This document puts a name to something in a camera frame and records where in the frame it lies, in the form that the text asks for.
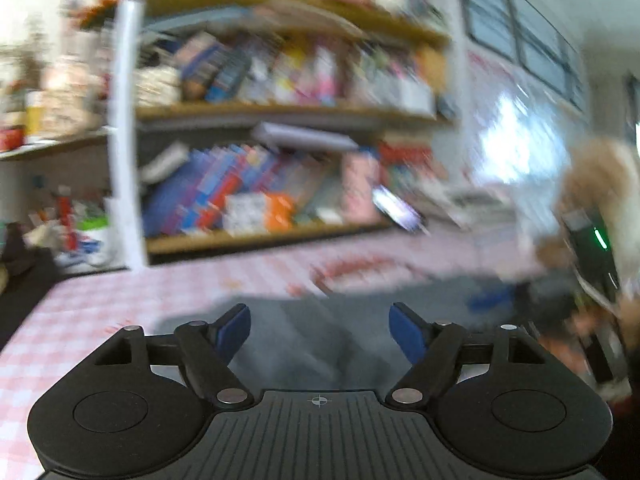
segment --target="wooden shelf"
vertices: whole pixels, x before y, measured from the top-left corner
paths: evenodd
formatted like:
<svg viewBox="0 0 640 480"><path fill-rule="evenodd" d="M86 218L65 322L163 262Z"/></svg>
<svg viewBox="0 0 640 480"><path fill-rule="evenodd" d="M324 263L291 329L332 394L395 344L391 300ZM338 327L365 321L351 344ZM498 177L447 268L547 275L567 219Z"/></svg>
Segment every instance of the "wooden shelf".
<svg viewBox="0 0 640 480"><path fill-rule="evenodd" d="M160 18L182 12L202 10L211 7L237 5L251 7L267 3L269 0L147 0L146 14L150 18ZM409 20L395 18L382 10L361 7L335 0L284 0L292 4L306 4L316 9L331 12L353 23L369 34L404 41L411 44L431 44L441 48L449 43L449 35L434 28L417 25Z"/></svg>
<svg viewBox="0 0 640 480"><path fill-rule="evenodd" d="M448 124L444 118L383 108L257 105L239 102L192 102L166 107L139 107L136 109L136 117L142 130L148 132L180 128L249 128L261 122L366 132L380 128L418 130L429 125Z"/></svg>
<svg viewBox="0 0 640 480"><path fill-rule="evenodd" d="M17 150L0 153L0 160L31 160L56 153L74 152L85 146L100 146L107 143L107 132L91 132L43 140L35 144L25 144Z"/></svg>
<svg viewBox="0 0 640 480"><path fill-rule="evenodd" d="M388 222L363 226L357 224L329 225L310 223L279 233L255 234L233 237L226 231L218 230L207 235L177 235L146 240L149 254L175 254L206 250L250 250L260 246L287 244L318 238L354 235L388 228Z"/></svg>

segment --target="blue object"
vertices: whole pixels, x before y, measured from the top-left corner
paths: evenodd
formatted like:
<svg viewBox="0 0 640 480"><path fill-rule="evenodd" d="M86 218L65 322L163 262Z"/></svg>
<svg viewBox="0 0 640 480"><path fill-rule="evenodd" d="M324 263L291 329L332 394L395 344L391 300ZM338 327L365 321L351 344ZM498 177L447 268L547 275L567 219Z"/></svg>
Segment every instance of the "blue object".
<svg viewBox="0 0 640 480"><path fill-rule="evenodd" d="M389 332L408 361L415 365L427 352L421 328L398 305L389 309Z"/></svg>
<svg viewBox="0 0 640 480"><path fill-rule="evenodd" d="M491 310L492 308L501 305L505 302L513 302L513 294L515 287L513 285L505 285L501 288L496 288L480 296L472 297L467 306L469 310L473 312L482 312L484 310Z"/></svg>
<svg viewBox="0 0 640 480"><path fill-rule="evenodd" d="M216 353L228 365L251 332L251 311L246 305L229 321L218 328Z"/></svg>

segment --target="green led light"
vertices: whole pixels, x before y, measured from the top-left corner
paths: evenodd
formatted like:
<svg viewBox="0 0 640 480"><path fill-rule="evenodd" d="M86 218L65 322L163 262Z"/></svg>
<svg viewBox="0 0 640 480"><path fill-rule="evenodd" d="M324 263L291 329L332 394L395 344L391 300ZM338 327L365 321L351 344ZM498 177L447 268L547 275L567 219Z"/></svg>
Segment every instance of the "green led light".
<svg viewBox="0 0 640 480"><path fill-rule="evenodd" d="M602 235L600 234L600 231L598 231L595 227L593 228L593 230L595 231L595 233L596 233L596 238L597 238L597 239L598 239L598 241L600 242L600 245L602 246L602 248L603 248L604 250L608 249L608 247L607 247L606 243L604 243L604 240L603 240L603 238L602 238Z"/></svg>

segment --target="pink and white tablecloth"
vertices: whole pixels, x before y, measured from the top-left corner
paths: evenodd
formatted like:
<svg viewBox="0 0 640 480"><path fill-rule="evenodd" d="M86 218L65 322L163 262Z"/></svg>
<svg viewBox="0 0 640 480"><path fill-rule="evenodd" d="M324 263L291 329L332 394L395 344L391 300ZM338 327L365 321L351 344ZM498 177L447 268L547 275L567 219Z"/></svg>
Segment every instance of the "pink and white tablecloth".
<svg viewBox="0 0 640 480"><path fill-rule="evenodd" d="M513 230L436 231L431 237L385 232L60 283L0 354L0 478L34 480L41 474L26 431L31 406L125 325L142 325L151 334L161 319L208 310L236 294L322 294L318 276L325 271L333 290L375 290L420 280L424 273L517 276L537 270L518 250Z"/></svg>

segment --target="blue gripper pad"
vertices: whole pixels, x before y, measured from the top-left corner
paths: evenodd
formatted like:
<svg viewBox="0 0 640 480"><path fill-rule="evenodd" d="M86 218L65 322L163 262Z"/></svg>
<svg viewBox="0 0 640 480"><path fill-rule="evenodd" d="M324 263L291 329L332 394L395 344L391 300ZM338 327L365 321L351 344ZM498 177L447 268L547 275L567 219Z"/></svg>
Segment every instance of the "blue gripper pad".
<svg viewBox="0 0 640 480"><path fill-rule="evenodd" d="M423 337L426 323L405 304L394 303L389 309L389 332L404 356L412 365L419 362L427 352Z"/></svg>
<svg viewBox="0 0 640 480"><path fill-rule="evenodd" d="M238 304L213 323L217 329L215 349L225 365L244 344L251 332L251 311L245 304Z"/></svg>

